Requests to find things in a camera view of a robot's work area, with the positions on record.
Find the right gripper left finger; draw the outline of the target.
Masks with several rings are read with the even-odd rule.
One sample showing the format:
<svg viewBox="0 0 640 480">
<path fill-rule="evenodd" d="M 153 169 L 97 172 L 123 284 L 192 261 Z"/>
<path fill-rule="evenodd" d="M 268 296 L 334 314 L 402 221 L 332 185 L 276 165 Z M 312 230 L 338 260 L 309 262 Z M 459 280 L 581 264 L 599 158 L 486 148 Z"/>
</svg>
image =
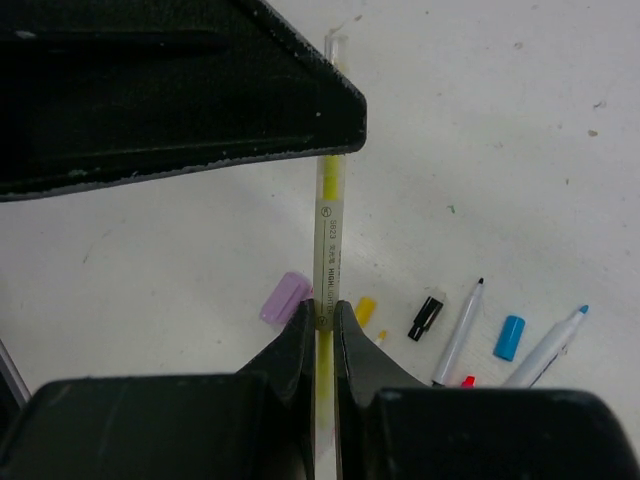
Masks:
<svg viewBox="0 0 640 480">
<path fill-rule="evenodd" d="M 257 477 L 315 477 L 315 310 L 300 302 L 284 329 L 240 369 L 266 381 Z"/>
</svg>

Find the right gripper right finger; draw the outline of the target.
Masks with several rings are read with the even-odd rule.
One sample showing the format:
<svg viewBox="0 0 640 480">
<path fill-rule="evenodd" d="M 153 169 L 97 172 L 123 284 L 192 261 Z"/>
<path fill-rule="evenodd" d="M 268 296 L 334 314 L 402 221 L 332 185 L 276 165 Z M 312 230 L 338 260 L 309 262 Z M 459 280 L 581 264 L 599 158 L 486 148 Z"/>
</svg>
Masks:
<svg viewBox="0 0 640 480">
<path fill-rule="evenodd" d="M 333 333 L 337 477 L 394 479 L 393 442 L 415 429 L 393 415 L 406 405 L 403 394 L 424 384 L 366 336 L 347 301 L 336 306 Z"/>
</svg>

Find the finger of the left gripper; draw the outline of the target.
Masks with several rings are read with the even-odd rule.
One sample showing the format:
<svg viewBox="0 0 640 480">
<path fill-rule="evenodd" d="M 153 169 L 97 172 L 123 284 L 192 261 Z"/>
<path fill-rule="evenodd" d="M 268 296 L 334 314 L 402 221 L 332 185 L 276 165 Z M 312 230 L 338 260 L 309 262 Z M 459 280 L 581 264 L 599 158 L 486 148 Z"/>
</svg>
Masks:
<svg viewBox="0 0 640 480">
<path fill-rule="evenodd" d="M 364 95 L 265 1 L 5 1 L 1 198 L 345 154 Z"/>
</svg>

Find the white yellow marker pen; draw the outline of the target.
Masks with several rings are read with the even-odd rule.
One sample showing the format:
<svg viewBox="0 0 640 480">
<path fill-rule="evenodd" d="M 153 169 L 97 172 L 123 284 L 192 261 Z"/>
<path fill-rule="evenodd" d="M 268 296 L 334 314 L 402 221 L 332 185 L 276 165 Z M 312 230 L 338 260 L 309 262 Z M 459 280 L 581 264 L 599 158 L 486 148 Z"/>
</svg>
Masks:
<svg viewBox="0 0 640 480">
<path fill-rule="evenodd" d="M 386 339 L 386 337 L 387 337 L 387 331 L 386 330 L 381 330 L 379 332 L 378 336 L 376 337 L 376 339 L 374 340 L 374 343 L 377 346 L 381 346 L 383 344 L 384 340 Z"/>
</svg>

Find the lilac highlighter cap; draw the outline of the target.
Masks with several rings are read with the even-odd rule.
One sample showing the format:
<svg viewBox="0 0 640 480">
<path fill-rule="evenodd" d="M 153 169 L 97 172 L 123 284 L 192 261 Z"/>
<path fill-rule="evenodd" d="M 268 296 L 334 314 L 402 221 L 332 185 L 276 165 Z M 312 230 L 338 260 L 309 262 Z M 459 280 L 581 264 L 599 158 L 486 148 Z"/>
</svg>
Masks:
<svg viewBox="0 0 640 480">
<path fill-rule="evenodd" d="M 264 302 L 259 318 L 274 327 L 284 327 L 304 300 L 311 298 L 311 281 L 295 271 L 286 272 Z"/>
</svg>

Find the black cap white pen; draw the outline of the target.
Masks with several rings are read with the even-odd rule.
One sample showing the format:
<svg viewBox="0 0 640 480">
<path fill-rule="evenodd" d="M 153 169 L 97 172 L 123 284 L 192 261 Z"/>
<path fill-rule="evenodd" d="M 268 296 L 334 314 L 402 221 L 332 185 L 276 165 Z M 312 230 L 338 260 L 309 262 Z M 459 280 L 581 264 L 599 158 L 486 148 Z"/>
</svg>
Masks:
<svg viewBox="0 0 640 480">
<path fill-rule="evenodd" d="M 468 297 L 461 314 L 456 322 L 447 346 L 442 352 L 431 382 L 435 387 L 444 387 L 450 380 L 456 362 L 458 361 L 471 327 L 476 318 L 484 291 L 485 279 L 481 277 Z"/>
</svg>

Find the black pink highlighter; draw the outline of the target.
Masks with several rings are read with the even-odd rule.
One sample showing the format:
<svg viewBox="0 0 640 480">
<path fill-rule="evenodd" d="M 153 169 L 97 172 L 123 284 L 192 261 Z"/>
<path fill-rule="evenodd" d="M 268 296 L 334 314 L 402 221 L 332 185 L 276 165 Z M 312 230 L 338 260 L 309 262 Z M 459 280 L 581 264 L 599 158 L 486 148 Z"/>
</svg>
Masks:
<svg viewBox="0 0 640 480">
<path fill-rule="evenodd" d="M 462 388 L 474 388 L 476 385 L 476 377 L 475 376 L 467 376 L 460 384 Z"/>
</svg>

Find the thin yellow pen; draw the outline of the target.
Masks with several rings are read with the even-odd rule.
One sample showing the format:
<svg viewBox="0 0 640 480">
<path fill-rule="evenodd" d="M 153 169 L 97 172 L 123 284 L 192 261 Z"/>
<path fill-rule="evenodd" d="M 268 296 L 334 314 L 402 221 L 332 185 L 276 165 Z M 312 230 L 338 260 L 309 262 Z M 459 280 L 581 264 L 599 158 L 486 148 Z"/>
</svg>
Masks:
<svg viewBox="0 0 640 480">
<path fill-rule="evenodd" d="M 317 162 L 314 212 L 313 300 L 315 314 L 314 462 L 330 449 L 334 432 L 334 312 L 339 300 L 345 159 Z"/>
</svg>

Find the blue pen cap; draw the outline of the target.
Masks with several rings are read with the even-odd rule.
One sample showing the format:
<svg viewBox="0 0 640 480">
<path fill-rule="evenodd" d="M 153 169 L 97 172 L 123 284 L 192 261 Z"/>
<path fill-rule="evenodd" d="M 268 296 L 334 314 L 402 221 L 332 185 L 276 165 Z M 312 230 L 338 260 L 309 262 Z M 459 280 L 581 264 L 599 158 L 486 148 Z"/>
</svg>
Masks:
<svg viewBox="0 0 640 480">
<path fill-rule="evenodd" d="M 493 355 L 512 362 L 516 356 L 525 326 L 526 321 L 523 318 L 515 315 L 507 316 L 494 347 Z"/>
</svg>

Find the white blue marker pen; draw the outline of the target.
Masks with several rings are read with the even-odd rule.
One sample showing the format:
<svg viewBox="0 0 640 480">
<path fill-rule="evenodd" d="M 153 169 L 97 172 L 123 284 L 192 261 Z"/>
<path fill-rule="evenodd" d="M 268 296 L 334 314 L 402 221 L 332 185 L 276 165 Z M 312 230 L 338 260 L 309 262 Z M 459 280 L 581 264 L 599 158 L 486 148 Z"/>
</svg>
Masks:
<svg viewBox="0 0 640 480">
<path fill-rule="evenodd" d="M 579 307 L 570 317 L 556 323 L 529 352 L 516 370 L 502 384 L 507 388 L 531 388 L 563 354 L 575 338 L 590 307 Z"/>
</svg>

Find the clear yellow pen cap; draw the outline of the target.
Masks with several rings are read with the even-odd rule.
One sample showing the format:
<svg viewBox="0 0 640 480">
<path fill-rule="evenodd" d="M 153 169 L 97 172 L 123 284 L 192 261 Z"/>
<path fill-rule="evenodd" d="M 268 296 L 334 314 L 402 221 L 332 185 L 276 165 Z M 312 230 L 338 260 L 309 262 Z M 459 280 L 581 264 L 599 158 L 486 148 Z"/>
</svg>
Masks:
<svg viewBox="0 0 640 480">
<path fill-rule="evenodd" d="M 348 72 L 347 62 L 348 37 L 337 32 L 330 32 L 324 39 L 324 55 L 329 63 L 342 74 Z"/>
</svg>

